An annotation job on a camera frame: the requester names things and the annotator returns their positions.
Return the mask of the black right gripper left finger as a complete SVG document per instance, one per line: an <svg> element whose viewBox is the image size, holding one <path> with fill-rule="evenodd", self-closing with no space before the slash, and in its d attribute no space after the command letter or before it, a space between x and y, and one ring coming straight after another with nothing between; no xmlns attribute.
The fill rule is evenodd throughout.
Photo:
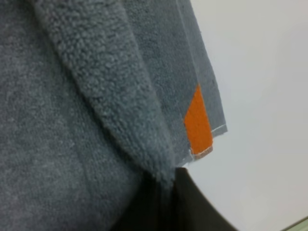
<svg viewBox="0 0 308 231"><path fill-rule="evenodd" d="M137 193L114 224L114 231L172 230L173 180L156 180L143 175Z"/></svg>

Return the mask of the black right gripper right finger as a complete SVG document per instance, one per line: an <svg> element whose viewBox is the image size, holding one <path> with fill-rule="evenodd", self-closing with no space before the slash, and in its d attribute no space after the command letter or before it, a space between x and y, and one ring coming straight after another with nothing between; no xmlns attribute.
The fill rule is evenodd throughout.
<svg viewBox="0 0 308 231"><path fill-rule="evenodd" d="M173 231L235 231L196 186L188 170L176 169L174 183Z"/></svg>

